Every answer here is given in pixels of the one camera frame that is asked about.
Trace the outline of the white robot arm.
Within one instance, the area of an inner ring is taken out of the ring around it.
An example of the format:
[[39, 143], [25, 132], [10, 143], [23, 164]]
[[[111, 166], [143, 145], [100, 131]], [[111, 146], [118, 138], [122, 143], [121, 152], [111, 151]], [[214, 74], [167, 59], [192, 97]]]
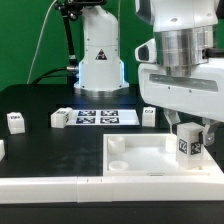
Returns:
[[[224, 54], [216, 48], [224, 0], [135, 0], [136, 15], [153, 27], [154, 37], [135, 50], [143, 100], [178, 114], [199, 116], [202, 141], [211, 145], [224, 123]], [[127, 86], [118, 56], [118, 22], [99, 5], [86, 6], [85, 56], [76, 87], [92, 96]]]

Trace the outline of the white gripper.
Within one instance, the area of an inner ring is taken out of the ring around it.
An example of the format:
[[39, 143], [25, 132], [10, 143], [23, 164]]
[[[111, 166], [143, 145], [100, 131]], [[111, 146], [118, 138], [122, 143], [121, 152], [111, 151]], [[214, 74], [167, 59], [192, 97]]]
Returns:
[[145, 103], [164, 109], [170, 133], [180, 122], [178, 112], [203, 119], [204, 146], [215, 142], [215, 132], [224, 122], [224, 59], [211, 58], [208, 63], [196, 65], [190, 77], [172, 77], [156, 64], [155, 39], [135, 49], [140, 93]]

